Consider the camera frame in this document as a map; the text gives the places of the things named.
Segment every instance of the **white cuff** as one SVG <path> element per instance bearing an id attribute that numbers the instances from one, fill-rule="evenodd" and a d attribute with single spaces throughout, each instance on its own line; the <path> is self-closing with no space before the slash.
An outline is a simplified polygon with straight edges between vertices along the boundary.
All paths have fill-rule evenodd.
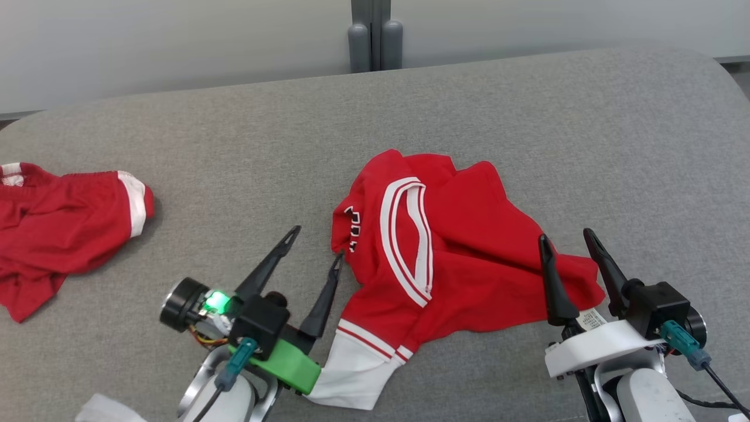
<path id="1" fill-rule="evenodd" d="M 146 185 L 136 179 L 132 174 L 118 171 L 117 178 L 120 179 L 127 193 L 127 201 L 130 206 L 130 238 L 140 236 L 143 225 L 146 223 Z"/>
<path id="2" fill-rule="evenodd" d="M 315 387 L 307 397 L 319 405 L 372 410 L 391 374 L 403 365 L 337 333 Z"/>

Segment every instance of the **white wall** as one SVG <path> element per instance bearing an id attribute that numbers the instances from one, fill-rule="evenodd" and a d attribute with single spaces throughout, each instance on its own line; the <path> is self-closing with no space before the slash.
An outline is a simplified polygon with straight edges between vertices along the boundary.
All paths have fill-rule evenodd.
<path id="1" fill-rule="evenodd" d="M 403 66 L 657 40 L 750 55 L 750 0 L 392 0 Z"/>
<path id="2" fill-rule="evenodd" d="M 0 0 L 0 114 L 341 74 L 348 0 Z"/>
<path id="3" fill-rule="evenodd" d="M 750 0 L 391 0 L 404 67 L 659 40 L 750 55 Z M 350 0 L 0 0 L 0 117 L 347 73 Z"/>

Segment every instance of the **gray couch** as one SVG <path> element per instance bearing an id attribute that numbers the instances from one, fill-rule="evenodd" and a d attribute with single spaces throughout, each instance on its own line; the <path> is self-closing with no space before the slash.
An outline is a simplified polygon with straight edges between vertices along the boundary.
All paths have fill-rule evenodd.
<path id="1" fill-rule="evenodd" d="M 184 276 L 233 288 L 300 224 L 268 286 L 298 324 L 332 262 L 332 210 L 388 148 L 491 161 L 562 252 L 586 255 L 581 230 L 594 228 L 627 275 L 693 301 L 715 370 L 750 402 L 750 103 L 712 59 L 653 47 L 136 95 L 10 125 L 0 161 L 127 170 L 157 215 L 26 323 L 0 315 L 0 420 L 72 420 L 97 392 L 172 420 L 205 352 L 159 324 L 165 293 Z M 347 269 L 329 328 L 356 289 Z M 546 373 L 559 335 L 544 322 L 456 333 L 399 369 L 372 412 L 285 393 L 269 420 L 586 420 L 575 381 Z M 668 371 L 688 394 L 725 399 L 684 359 Z"/>

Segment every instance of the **blue connector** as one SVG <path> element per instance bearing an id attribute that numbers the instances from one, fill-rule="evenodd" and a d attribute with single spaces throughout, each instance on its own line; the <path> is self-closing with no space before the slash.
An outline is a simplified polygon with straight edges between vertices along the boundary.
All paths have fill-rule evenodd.
<path id="1" fill-rule="evenodd" d="M 669 320 L 661 326 L 661 337 L 688 358 L 690 366 L 696 371 L 704 369 L 711 361 L 711 357 L 703 350 L 698 341 L 675 321 Z"/>
<path id="2" fill-rule="evenodd" d="M 223 371 L 221 371 L 214 380 L 214 385 L 216 385 L 218 390 L 232 390 L 239 373 L 242 372 L 245 364 L 247 364 L 253 356 L 257 347 L 258 343 L 253 339 L 245 337 L 240 341 L 237 351 L 235 351 L 229 359 L 229 363 L 226 364 Z"/>

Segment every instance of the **red jacket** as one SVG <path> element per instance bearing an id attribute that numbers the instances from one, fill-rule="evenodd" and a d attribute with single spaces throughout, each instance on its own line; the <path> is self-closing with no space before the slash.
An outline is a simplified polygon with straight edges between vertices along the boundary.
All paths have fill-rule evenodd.
<path id="1" fill-rule="evenodd" d="M 372 408 L 421 344 L 546 319 L 542 230 L 502 186 L 486 161 L 456 170 L 444 155 L 390 150 L 364 166 L 334 211 L 331 236 L 362 287 L 309 399 Z M 591 259 L 558 255 L 557 269 L 580 309 L 604 299 Z"/>

